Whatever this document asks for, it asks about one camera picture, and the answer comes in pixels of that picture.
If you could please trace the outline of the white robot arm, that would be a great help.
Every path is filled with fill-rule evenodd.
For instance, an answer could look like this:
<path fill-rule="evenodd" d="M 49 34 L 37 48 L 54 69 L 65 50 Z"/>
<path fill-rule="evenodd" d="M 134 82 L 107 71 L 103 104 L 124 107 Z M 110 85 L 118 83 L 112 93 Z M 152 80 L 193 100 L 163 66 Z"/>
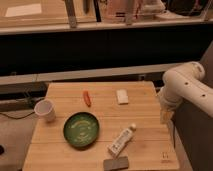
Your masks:
<path fill-rule="evenodd" d="M 205 69 L 199 62 L 187 62 L 163 74 L 164 86 L 157 93 L 161 106 L 160 118 L 166 124 L 186 99 L 213 117 L 213 88 L 202 83 Z"/>

